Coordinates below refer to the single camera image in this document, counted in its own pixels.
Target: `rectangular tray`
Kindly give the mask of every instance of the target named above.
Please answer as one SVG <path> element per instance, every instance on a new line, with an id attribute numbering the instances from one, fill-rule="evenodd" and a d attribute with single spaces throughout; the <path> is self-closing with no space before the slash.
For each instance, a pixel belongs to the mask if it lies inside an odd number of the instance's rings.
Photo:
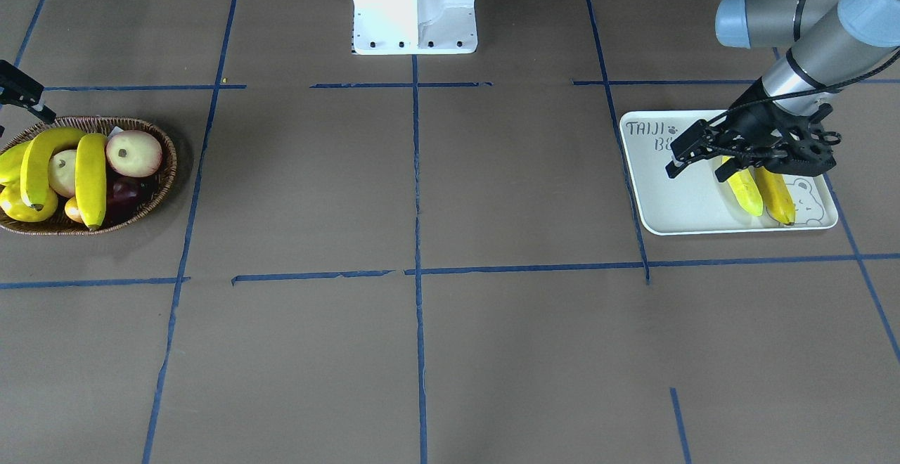
<path id="1" fill-rule="evenodd" d="M 633 111 L 622 116 L 622 133 L 628 173 L 644 228 L 657 236 L 739 231 L 823 230 L 838 223 L 838 211 L 822 176 L 785 175 L 794 198 L 797 223 L 779 224 L 768 213 L 753 217 L 740 208 L 726 183 L 714 170 L 721 159 L 701 160 L 669 179 L 669 143 L 694 121 L 723 111 Z"/>

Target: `wicker basket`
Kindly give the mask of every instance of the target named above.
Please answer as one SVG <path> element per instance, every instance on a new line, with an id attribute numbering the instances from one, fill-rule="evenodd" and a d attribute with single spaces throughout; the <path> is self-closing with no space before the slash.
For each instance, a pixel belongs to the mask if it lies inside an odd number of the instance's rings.
<path id="1" fill-rule="evenodd" d="M 79 130 L 87 131 L 87 133 L 100 133 L 109 135 L 113 127 L 119 127 L 122 130 L 142 130 L 153 135 L 160 141 L 163 148 L 163 162 L 160 169 L 151 178 L 155 179 L 155 189 L 147 202 L 139 205 L 135 215 L 129 220 L 123 221 L 121 224 L 115 224 L 109 227 L 100 227 L 95 231 L 87 230 L 83 224 L 77 224 L 70 218 L 65 216 L 63 204 L 65 198 L 59 198 L 59 207 L 48 219 L 38 221 L 38 223 L 30 224 L 24 221 L 16 221 L 6 214 L 0 212 L 0 227 L 6 230 L 14 231 L 14 233 L 27 234 L 27 236 L 95 236 L 99 233 L 107 233 L 107 231 L 119 230 L 122 227 L 129 226 L 135 221 L 144 218 L 150 211 L 166 198 L 166 194 L 172 187 L 174 175 L 176 175 L 177 158 L 176 151 L 172 140 L 168 135 L 154 124 L 149 124 L 139 119 L 119 118 L 119 117 L 101 117 L 101 116 L 64 116 L 59 117 L 53 124 L 36 124 L 34 127 L 23 131 L 6 144 L 0 153 L 10 149 L 16 144 L 23 143 L 33 139 L 41 131 L 54 127 L 74 127 Z"/>

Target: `basket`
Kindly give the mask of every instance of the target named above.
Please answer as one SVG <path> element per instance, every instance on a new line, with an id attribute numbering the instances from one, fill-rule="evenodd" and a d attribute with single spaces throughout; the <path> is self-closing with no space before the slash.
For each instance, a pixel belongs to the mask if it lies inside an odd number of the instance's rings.
<path id="1" fill-rule="evenodd" d="M 142 202 L 135 211 L 134 217 L 123 221 L 121 224 L 113 224 L 112 226 L 101 226 L 99 229 L 90 231 L 83 224 L 75 223 L 65 215 L 63 204 L 65 198 L 59 198 L 59 207 L 48 219 L 38 221 L 38 223 L 25 223 L 25 221 L 16 221 L 6 214 L 0 212 L 0 227 L 6 230 L 14 231 L 14 233 L 26 234 L 26 236 L 95 236 L 99 233 L 107 233 L 107 231 L 119 230 L 122 227 L 129 226 L 141 218 L 144 218 L 150 211 L 153 211 L 157 205 L 162 202 L 174 182 L 176 175 L 177 157 L 176 150 L 172 140 L 168 135 L 154 124 L 149 122 L 122 117 L 103 117 L 103 116 L 63 116 L 56 119 L 53 124 L 36 124 L 34 127 L 23 131 L 6 144 L 0 153 L 10 149 L 16 144 L 24 143 L 33 139 L 37 134 L 44 130 L 55 127 L 74 127 L 79 130 L 86 131 L 88 134 L 100 133 L 109 135 L 113 127 L 119 127 L 122 130 L 142 130 L 153 135 L 160 141 L 163 148 L 163 162 L 160 169 L 153 176 L 148 178 L 155 179 L 155 189 L 150 195 L 147 202 Z"/>

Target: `yellow banana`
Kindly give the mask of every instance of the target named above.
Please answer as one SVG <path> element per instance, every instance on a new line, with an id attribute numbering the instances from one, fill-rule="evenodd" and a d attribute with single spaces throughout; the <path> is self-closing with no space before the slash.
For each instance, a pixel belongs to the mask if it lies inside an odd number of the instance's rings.
<path id="1" fill-rule="evenodd" d="M 793 226 L 794 220 L 797 220 L 797 208 L 788 192 L 788 185 L 785 185 L 784 176 L 772 174 L 764 167 L 756 169 L 755 175 L 759 194 L 762 194 L 762 202 L 765 202 L 769 214 L 782 224 Z"/>
<path id="2" fill-rule="evenodd" d="M 723 157 L 722 163 L 728 162 L 729 159 L 730 157 Z M 759 194 L 749 170 L 738 170 L 728 178 L 728 185 L 743 210 L 755 217 L 762 216 L 762 195 Z"/>
<path id="3" fill-rule="evenodd" d="M 47 166 L 51 156 L 62 150 L 69 150 L 78 144 L 84 132 L 78 128 L 57 127 L 37 134 L 25 149 L 22 158 L 22 201 L 37 209 L 47 202 L 47 192 L 51 191 Z"/>
<path id="4" fill-rule="evenodd" d="M 87 228 L 100 228 L 106 217 L 106 136 L 103 134 L 87 134 L 78 141 L 75 199 Z"/>
<path id="5" fill-rule="evenodd" d="M 14 145 L 12 148 L 0 154 L 0 185 L 9 185 L 13 181 L 18 181 L 22 175 L 22 159 L 25 157 L 25 150 L 31 141 L 25 141 Z"/>

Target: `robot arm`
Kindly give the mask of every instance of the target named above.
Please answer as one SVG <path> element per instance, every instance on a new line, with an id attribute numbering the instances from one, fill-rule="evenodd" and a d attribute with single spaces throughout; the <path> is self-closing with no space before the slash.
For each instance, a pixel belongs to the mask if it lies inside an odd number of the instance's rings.
<path id="1" fill-rule="evenodd" d="M 0 104 L 16 105 L 25 108 L 42 122 L 50 124 L 56 113 L 44 105 L 41 94 L 44 86 L 29 77 L 22 70 L 16 69 L 6 60 L 0 60 Z"/>
<path id="2" fill-rule="evenodd" d="M 732 159 L 717 169 L 719 181 L 751 166 L 800 176 L 832 169 L 841 136 L 821 124 L 830 102 L 897 60 L 898 46 L 900 0 L 839 0 L 726 112 L 698 120 L 672 141 L 669 178 L 720 155 Z"/>

